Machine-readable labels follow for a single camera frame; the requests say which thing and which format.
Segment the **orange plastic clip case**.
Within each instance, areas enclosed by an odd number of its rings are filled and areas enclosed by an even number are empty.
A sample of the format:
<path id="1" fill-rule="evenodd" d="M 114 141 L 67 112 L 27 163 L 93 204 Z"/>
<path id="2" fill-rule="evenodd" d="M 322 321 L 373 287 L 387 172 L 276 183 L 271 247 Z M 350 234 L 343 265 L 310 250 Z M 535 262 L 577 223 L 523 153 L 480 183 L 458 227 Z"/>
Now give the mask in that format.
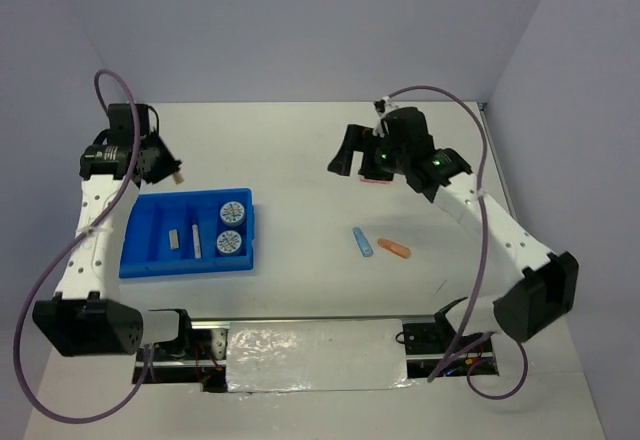
<path id="1" fill-rule="evenodd" d="M 408 247 L 401 245 L 397 242 L 394 242 L 392 240 L 389 240 L 386 238 L 379 238 L 377 240 L 377 244 L 382 249 L 385 249 L 403 259 L 408 259 L 411 256 L 411 250 Z"/>

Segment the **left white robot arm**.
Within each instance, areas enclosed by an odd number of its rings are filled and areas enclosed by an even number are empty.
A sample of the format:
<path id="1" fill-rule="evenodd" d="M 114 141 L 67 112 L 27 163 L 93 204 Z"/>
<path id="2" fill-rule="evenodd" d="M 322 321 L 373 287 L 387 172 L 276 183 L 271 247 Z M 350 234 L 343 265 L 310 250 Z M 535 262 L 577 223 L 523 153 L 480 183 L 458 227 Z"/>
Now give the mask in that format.
<path id="1" fill-rule="evenodd" d="M 120 295 L 125 231 L 142 184 L 179 174 L 161 139 L 154 107 L 111 104 L 109 126 L 80 158 L 82 206 L 79 243 L 52 299 L 39 300 L 32 319 L 64 357 L 133 355 L 158 345 L 171 357 L 189 356 L 196 345 L 187 312 L 178 308 L 138 310 Z"/>

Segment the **blue white marker pen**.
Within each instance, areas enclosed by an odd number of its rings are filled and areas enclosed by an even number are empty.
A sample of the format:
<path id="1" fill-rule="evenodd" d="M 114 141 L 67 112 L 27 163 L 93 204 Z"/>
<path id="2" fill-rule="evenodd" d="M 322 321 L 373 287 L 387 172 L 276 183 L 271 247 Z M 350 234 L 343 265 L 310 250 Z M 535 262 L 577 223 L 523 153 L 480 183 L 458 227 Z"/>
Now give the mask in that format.
<path id="1" fill-rule="evenodd" d="M 191 225 L 192 230 L 192 241 L 193 241 L 193 249 L 194 249 L 194 258 L 201 259 L 202 258 L 202 249 L 201 249 L 201 241 L 199 235 L 199 226 L 197 224 Z"/>

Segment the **pink stapler refill case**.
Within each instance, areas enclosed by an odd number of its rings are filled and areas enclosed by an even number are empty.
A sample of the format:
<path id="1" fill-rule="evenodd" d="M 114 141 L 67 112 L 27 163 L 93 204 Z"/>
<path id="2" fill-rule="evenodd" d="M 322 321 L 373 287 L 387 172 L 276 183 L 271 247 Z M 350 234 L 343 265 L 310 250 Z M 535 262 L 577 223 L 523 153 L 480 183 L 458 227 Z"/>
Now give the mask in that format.
<path id="1" fill-rule="evenodd" d="M 393 183 L 393 180 L 388 180 L 388 179 L 370 179 L 370 178 L 366 178 L 364 176 L 360 176 L 359 180 L 362 183 L 373 184 L 373 185 L 390 185 L 390 184 Z"/>

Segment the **small yellow eraser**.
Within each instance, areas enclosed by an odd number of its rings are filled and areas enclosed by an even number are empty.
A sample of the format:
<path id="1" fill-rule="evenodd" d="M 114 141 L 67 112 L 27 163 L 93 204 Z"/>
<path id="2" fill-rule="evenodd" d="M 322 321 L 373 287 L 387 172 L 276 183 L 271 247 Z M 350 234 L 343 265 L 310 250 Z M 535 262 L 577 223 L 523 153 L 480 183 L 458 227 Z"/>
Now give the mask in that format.
<path id="1" fill-rule="evenodd" d="M 174 180 L 174 182 L 175 182 L 176 184 L 181 184 L 181 183 L 183 183 L 183 182 L 184 182 L 184 177 L 183 177 L 183 176 L 182 176 L 182 174 L 181 174 L 181 173 L 179 173 L 179 172 L 174 173 L 174 174 L 172 175 L 172 177 L 173 177 L 173 180 Z"/>

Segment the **grey eraser block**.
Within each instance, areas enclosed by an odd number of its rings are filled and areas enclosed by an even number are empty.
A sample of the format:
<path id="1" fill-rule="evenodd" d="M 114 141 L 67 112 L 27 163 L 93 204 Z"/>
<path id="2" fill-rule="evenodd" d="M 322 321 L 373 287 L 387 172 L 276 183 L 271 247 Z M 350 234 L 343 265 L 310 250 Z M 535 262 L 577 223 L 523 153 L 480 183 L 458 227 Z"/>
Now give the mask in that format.
<path id="1" fill-rule="evenodd" d="M 169 231 L 169 245 L 171 250 L 177 250 L 180 247 L 179 232 L 177 229 Z"/>

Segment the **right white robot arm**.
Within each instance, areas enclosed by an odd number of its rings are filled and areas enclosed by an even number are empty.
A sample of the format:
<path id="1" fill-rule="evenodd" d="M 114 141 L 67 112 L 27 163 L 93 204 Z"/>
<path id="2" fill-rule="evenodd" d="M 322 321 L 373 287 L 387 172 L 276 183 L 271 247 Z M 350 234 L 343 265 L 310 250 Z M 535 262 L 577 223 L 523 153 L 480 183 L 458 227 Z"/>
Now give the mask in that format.
<path id="1" fill-rule="evenodd" d="M 506 290 L 480 305 L 490 310 L 498 331 L 526 342 L 573 308 L 578 260 L 554 253 L 483 192 L 477 171 L 456 150 L 436 147 L 417 108 L 391 110 L 374 128 L 348 125 L 329 172 L 349 175 L 357 152 L 363 155 L 361 177 L 403 176 L 414 192 L 487 243 L 481 256 L 500 271 Z"/>

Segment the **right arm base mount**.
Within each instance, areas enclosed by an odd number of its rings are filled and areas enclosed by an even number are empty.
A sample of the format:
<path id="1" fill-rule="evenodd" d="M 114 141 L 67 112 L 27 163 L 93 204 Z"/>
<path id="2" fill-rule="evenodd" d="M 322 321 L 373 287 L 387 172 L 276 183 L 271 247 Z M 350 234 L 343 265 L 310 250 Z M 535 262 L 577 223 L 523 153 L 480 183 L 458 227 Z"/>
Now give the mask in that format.
<path id="1" fill-rule="evenodd" d="M 426 379 L 443 358 L 454 335 L 452 328 L 436 322 L 404 323 L 395 340 L 405 349 L 408 378 Z M 438 376 L 465 377 L 473 366 L 476 366 L 473 375 L 498 374 L 490 339 L 452 361 Z"/>

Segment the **blue round tape tin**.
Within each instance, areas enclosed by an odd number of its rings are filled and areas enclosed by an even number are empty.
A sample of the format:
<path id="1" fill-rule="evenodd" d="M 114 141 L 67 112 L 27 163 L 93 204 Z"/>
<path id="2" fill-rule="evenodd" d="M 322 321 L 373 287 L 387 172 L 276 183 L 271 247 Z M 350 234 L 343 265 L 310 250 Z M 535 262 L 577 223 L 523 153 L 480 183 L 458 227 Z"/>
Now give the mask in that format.
<path id="1" fill-rule="evenodd" d="M 236 200 L 225 202 L 219 209 L 221 222 L 230 228 L 242 225 L 246 220 L 246 215 L 247 211 L 244 204 Z"/>

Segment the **blue plastic clip case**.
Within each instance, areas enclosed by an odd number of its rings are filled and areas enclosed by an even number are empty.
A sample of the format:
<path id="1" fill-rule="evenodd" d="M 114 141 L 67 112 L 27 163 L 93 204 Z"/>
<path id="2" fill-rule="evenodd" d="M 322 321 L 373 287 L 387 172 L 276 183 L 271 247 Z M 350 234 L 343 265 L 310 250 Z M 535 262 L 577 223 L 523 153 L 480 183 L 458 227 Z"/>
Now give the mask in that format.
<path id="1" fill-rule="evenodd" d="M 354 227 L 352 229 L 354 239 L 358 249 L 360 250 L 363 257 L 368 258 L 373 255 L 373 249 L 366 238 L 364 232 L 360 227 Z"/>

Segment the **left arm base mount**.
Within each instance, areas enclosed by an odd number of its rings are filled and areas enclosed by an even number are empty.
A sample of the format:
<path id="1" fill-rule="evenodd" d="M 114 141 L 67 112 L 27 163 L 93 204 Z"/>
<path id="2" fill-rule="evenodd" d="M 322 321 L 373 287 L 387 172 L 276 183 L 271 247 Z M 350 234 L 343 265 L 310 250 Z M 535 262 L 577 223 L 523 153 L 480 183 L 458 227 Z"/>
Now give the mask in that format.
<path id="1" fill-rule="evenodd" d="M 156 343 L 148 370 L 144 368 L 144 352 L 136 354 L 132 384 L 196 387 L 206 393 L 227 393 L 227 346 L 229 329 L 194 328 L 176 341 Z"/>

